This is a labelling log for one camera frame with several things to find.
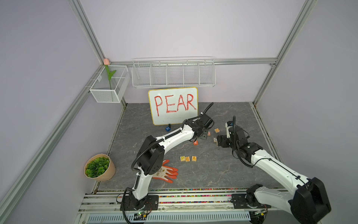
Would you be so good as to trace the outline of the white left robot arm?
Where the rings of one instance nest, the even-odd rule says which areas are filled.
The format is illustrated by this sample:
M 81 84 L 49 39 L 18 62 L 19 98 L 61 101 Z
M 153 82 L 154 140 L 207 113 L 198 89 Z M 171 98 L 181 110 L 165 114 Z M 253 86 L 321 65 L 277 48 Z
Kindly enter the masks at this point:
M 147 136 L 136 158 L 131 164 L 131 170 L 137 178 L 132 188 L 131 196 L 137 201 L 148 195 L 152 177 L 162 167 L 164 156 L 174 147 L 186 142 L 196 141 L 202 137 L 214 124 L 214 120 L 206 114 L 192 119 L 186 119 L 181 126 L 159 137 Z

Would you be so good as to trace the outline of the aluminium rail base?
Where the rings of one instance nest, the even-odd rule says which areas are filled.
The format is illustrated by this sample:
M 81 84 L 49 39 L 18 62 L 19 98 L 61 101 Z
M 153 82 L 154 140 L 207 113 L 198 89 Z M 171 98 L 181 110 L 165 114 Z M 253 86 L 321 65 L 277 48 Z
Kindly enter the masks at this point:
M 243 188 L 151 189 L 151 202 L 145 208 L 130 210 L 125 215 L 134 224 L 209 223 L 218 221 L 249 221 L 251 217 L 266 218 L 270 205 L 250 208 Z M 100 190 L 85 195 L 76 216 L 76 224 L 125 223 L 120 190 Z

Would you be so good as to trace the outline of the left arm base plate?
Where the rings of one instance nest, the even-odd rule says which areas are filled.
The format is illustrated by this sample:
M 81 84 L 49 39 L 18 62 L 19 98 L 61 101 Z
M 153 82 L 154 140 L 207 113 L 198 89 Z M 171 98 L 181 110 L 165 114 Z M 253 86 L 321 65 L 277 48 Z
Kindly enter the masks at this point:
M 141 200 L 137 200 L 134 196 L 125 196 L 124 202 L 121 203 L 121 210 L 125 211 L 156 211 L 159 205 L 158 195 L 147 195 Z

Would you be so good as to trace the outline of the orange grey work glove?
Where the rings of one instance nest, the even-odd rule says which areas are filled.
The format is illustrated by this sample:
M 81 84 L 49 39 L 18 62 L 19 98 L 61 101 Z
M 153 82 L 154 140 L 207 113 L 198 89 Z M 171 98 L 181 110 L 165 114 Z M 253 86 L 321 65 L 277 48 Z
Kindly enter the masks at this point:
M 153 179 L 162 180 L 167 183 L 173 183 L 178 177 L 178 169 L 169 167 L 169 160 L 163 160 L 161 168 L 153 175 Z

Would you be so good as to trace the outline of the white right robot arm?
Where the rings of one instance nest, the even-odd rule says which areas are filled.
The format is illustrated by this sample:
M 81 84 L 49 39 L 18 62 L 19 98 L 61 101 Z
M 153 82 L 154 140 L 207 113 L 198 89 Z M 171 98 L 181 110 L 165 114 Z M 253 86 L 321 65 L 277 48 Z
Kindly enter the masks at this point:
M 235 120 L 225 124 L 226 134 L 217 137 L 222 148 L 231 148 L 234 158 L 246 167 L 258 167 L 284 188 L 285 192 L 255 184 L 241 199 L 252 209 L 272 206 L 291 214 L 301 224 L 316 224 L 332 210 L 324 183 L 295 172 L 271 156 L 255 142 L 249 142 L 246 132 Z

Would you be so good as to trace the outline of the potted green plant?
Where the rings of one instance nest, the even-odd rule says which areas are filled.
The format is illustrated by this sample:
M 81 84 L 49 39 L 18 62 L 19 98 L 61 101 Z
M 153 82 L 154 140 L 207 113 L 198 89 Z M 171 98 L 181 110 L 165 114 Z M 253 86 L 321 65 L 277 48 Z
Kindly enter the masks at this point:
M 90 158 L 84 167 L 84 175 L 96 181 L 109 181 L 114 177 L 115 172 L 115 165 L 106 154 L 98 154 Z

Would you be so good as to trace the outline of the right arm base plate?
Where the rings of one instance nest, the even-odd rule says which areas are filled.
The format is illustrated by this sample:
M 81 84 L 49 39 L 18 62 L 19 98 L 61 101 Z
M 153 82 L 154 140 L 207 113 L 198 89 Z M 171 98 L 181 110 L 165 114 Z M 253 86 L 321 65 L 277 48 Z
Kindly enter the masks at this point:
M 250 194 L 232 194 L 230 202 L 235 209 L 265 209 L 265 205 L 259 203 Z

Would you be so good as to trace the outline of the yellow framed whiteboard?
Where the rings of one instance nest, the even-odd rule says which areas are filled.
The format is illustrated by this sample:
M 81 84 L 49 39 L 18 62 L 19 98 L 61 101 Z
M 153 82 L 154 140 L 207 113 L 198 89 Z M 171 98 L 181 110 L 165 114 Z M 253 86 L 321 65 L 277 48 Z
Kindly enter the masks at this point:
M 180 124 L 200 113 L 196 87 L 150 90 L 148 99 L 155 126 Z

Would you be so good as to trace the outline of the artificial tulip flower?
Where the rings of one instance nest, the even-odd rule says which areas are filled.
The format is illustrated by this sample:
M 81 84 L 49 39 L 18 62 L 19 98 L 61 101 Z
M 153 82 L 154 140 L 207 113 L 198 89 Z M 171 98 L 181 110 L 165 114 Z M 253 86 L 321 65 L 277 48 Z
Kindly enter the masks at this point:
M 114 74 L 116 73 L 116 70 L 111 71 L 109 68 L 109 65 L 111 64 L 109 59 L 104 58 L 103 59 L 103 64 L 105 66 L 106 72 L 107 72 L 107 76 L 108 76 L 108 81 L 109 81 L 109 85 L 110 85 L 110 90 L 112 90 L 112 83 L 111 83 L 111 79 L 114 76 Z

